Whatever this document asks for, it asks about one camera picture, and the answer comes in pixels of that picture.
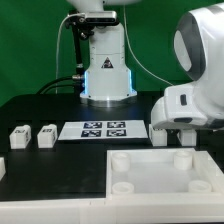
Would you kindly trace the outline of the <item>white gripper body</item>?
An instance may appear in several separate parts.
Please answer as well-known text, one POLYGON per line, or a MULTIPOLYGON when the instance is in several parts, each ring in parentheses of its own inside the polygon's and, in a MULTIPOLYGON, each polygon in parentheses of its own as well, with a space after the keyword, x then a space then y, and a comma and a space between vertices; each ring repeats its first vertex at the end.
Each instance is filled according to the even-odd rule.
POLYGON ((151 125, 154 129, 224 129, 224 113, 217 118, 201 110, 194 99, 192 83, 171 86, 153 106, 151 125))

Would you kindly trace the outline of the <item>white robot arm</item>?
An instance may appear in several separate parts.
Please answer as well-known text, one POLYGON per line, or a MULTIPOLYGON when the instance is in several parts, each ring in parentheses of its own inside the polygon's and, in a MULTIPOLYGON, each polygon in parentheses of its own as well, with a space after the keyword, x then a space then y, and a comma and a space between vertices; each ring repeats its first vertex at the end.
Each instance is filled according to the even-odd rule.
POLYGON ((173 45, 191 81, 165 89, 151 111, 152 126, 224 128, 224 2, 184 14, 173 45))

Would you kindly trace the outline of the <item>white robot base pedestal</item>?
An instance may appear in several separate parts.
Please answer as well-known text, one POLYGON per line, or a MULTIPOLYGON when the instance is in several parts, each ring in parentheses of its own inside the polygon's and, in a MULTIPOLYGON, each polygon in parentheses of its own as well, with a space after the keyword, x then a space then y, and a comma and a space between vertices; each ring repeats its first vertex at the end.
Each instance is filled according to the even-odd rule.
POLYGON ((134 102, 137 92, 132 87, 131 70, 125 64, 123 26, 96 27, 89 39, 89 50, 90 65, 84 73, 80 101, 96 107, 134 102))

